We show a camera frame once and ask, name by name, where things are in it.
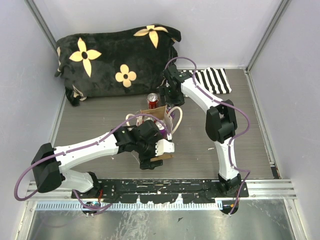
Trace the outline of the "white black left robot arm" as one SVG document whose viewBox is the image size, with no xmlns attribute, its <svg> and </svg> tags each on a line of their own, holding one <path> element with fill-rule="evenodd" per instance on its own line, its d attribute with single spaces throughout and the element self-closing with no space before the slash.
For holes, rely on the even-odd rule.
<svg viewBox="0 0 320 240">
<path fill-rule="evenodd" d="M 92 172 L 74 171 L 75 166 L 104 156 L 135 151 L 140 169 L 153 170 L 163 163 L 151 161 L 158 156 L 158 146 L 163 139 L 158 126 L 147 120 L 139 126 L 120 126 L 77 144 L 53 147 L 51 143 L 45 143 L 31 162 L 36 189 L 39 193 L 48 193 L 64 187 L 95 198 L 100 193 L 97 177 Z"/>
</svg>

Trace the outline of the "burlap watermelon canvas bag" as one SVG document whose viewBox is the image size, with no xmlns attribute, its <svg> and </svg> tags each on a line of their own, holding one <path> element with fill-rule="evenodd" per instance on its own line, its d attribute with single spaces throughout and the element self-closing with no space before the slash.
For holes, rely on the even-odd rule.
<svg viewBox="0 0 320 240">
<path fill-rule="evenodd" d="M 143 114 L 142 116 L 129 113 L 125 117 L 126 125 L 130 126 L 129 119 L 136 120 L 137 126 L 141 125 L 145 120 L 153 120 L 155 123 L 157 121 L 164 121 L 166 124 L 165 130 L 167 131 L 167 138 L 165 139 L 168 141 L 172 140 L 173 134 L 178 129 L 182 121 L 183 111 L 179 106 L 175 106 L 169 113 L 166 113 L 166 106 L 161 106 L 155 109 L 140 110 L 140 114 Z"/>
</svg>

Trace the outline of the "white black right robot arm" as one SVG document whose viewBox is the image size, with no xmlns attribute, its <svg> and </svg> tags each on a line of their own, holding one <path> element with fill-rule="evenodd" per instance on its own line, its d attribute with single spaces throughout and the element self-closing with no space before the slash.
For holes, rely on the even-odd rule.
<svg viewBox="0 0 320 240">
<path fill-rule="evenodd" d="M 179 72 L 176 65 L 168 66 L 163 75 L 165 83 L 160 87 L 160 98 L 169 105 L 182 106 L 184 97 L 192 99 L 206 114 L 205 132 L 215 144 L 219 161 L 218 189 L 225 197 L 231 197 L 241 185 L 237 169 L 233 137 L 237 119 L 233 102 L 223 101 L 196 83 L 190 72 Z"/>
</svg>

